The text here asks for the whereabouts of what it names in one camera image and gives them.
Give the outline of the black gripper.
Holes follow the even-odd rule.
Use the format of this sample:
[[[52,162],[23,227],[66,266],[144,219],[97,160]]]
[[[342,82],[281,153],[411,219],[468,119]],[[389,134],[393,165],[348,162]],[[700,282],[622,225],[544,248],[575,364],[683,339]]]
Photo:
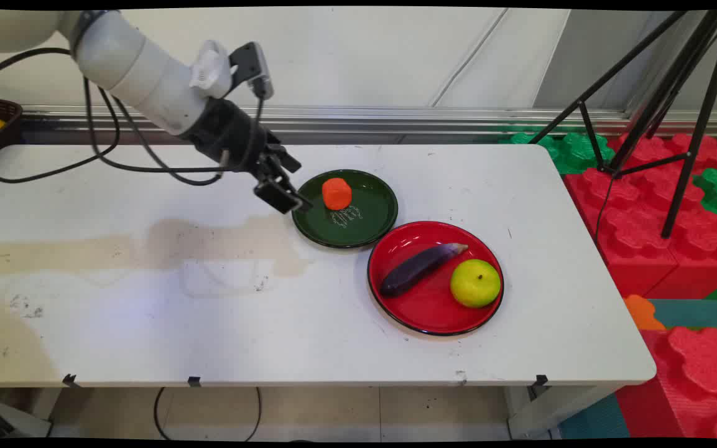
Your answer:
[[[273,146],[270,132],[261,124],[264,102],[259,97],[252,117],[230,100],[208,99],[201,116],[181,138],[224,171],[253,175],[254,195],[277,212],[305,213],[313,204],[292,186],[285,171],[295,173],[301,162],[286,147]]]

